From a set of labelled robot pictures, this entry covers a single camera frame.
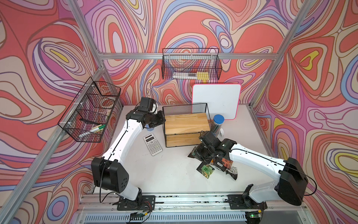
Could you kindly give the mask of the green tea bag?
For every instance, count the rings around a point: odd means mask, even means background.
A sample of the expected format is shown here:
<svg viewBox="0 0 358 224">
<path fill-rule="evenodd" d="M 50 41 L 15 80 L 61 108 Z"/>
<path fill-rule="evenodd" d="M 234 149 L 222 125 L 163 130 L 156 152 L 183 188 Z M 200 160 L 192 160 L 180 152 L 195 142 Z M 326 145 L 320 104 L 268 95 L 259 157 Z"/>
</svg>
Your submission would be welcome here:
<svg viewBox="0 0 358 224">
<path fill-rule="evenodd" d="M 198 154 L 197 154 L 197 149 L 194 148 L 188 155 L 189 158 L 193 158 L 193 159 L 197 159 L 197 160 L 200 160 L 200 158 L 198 157 Z"/>
<path fill-rule="evenodd" d="M 198 166 L 196 170 L 200 172 L 207 179 L 214 172 L 214 168 L 210 164 L 206 164 L 204 161 Z"/>
</svg>

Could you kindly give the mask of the bright red tea bag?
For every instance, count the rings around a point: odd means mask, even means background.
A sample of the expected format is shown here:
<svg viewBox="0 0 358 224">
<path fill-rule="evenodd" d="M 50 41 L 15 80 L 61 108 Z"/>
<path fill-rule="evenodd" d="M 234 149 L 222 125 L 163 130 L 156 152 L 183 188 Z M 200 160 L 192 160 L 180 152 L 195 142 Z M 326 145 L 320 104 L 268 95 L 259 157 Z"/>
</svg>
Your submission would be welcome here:
<svg viewBox="0 0 358 224">
<path fill-rule="evenodd" d="M 231 169 L 233 161 L 225 158 L 221 158 L 220 163 L 226 168 Z"/>
</svg>

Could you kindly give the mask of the white floral black tea bag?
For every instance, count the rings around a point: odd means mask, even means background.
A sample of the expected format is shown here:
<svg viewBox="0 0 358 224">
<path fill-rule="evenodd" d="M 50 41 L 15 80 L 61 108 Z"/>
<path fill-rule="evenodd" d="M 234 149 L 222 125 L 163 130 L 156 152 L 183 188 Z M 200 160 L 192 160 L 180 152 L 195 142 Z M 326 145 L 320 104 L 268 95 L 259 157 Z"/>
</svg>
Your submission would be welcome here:
<svg viewBox="0 0 358 224">
<path fill-rule="evenodd" d="M 238 171 L 236 167 L 231 167 L 230 169 L 226 169 L 226 174 L 229 174 L 234 180 L 237 180 Z"/>
</svg>

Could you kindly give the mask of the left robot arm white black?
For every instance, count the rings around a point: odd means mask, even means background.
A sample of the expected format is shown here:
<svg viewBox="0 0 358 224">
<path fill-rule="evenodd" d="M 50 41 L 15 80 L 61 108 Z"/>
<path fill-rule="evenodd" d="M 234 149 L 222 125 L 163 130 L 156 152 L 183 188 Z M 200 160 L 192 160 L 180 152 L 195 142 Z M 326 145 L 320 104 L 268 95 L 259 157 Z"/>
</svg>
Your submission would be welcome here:
<svg viewBox="0 0 358 224">
<path fill-rule="evenodd" d="M 129 173 L 124 167 L 127 154 L 138 135 L 145 127 L 154 128 L 165 122 L 163 111 L 147 113 L 131 110 L 114 143 L 100 157 L 91 162 L 94 185 L 111 190 L 130 201 L 141 201 L 141 189 L 130 183 Z"/>
</svg>

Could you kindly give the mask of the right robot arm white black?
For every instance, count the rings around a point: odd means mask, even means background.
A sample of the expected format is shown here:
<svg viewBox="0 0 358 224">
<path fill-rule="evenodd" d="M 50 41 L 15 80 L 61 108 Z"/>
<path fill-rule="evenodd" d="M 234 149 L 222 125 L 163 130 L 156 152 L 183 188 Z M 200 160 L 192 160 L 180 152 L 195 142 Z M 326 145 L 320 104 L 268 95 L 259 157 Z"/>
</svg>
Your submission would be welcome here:
<svg viewBox="0 0 358 224">
<path fill-rule="evenodd" d="M 250 184 L 246 187 L 243 202 L 262 203 L 273 200 L 283 200 L 291 205 L 300 206 L 308 185 L 308 176 L 304 173 L 300 163 L 294 158 L 287 160 L 270 157 L 230 140 L 214 141 L 202 140 L 189 155 L 209 165 L 224 168 L 223 159 L 242 163 L 269 176 L 272 181 L 260 185 Z"/>
</svg>

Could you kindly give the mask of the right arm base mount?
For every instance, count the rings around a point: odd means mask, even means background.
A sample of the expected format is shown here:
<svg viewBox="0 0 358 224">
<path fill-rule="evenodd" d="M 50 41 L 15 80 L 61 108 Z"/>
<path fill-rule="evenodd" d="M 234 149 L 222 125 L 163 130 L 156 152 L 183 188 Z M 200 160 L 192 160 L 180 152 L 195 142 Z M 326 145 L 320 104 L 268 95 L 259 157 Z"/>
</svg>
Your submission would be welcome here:
<svg viewBox="0 0 358 224">
<path fill-rule="evenodd" d="M 257 203 L 250 198 L 249 191 L 252 187 L 253 184 L 248 185 L 243 194 L 227 196 L 225 202 L 229 203 L 231 210 L 253 209 L 264 211 L 268 208 L 266 202 Z"/>
</svg>

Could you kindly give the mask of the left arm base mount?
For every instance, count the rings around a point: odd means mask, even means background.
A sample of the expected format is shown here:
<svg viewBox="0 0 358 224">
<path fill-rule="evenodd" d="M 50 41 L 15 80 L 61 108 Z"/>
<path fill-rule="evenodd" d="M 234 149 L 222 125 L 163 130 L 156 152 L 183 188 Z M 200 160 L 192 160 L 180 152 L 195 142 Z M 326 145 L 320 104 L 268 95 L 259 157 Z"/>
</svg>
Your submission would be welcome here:
<svg viewBox="0 0 358 224">
<path fill-rule="evenodd" d="M 155 195 L 144 195 L 134 201 L 120 197 L 116 205 L 118 211 L 153 211 L 155 202 Z"/>
</svg>

